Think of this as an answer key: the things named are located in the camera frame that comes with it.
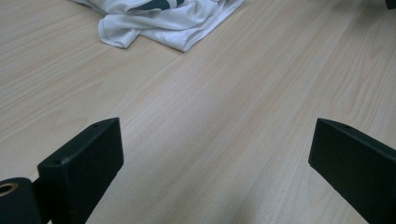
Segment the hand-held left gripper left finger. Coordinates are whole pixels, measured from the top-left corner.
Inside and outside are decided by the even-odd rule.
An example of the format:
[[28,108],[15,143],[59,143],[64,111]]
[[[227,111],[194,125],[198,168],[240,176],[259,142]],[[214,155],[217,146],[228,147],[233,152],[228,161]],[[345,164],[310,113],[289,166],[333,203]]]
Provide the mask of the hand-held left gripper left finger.
[[96,122],[37,165],[40,215],[52,224],[85,224],[123,165],[118,118]]

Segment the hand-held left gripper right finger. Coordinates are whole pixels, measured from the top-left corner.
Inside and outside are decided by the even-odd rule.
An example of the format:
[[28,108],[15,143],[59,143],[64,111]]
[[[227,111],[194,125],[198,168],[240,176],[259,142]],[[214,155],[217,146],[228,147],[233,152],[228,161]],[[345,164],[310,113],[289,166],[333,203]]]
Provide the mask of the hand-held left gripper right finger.
[[308,163],[369,224],[396,224],[396,150],[343,123],[318,119]]

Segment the white t-shirt with dark print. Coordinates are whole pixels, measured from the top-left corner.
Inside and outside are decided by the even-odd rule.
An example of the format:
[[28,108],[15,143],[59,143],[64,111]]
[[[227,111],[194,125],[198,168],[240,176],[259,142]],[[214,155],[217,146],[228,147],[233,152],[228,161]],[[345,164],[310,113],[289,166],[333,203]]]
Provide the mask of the white t-shirt with dark print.
[[99,38],[127,49],[140,35],[189,50],[237,10],[244,0],[71,0],[103,15]]

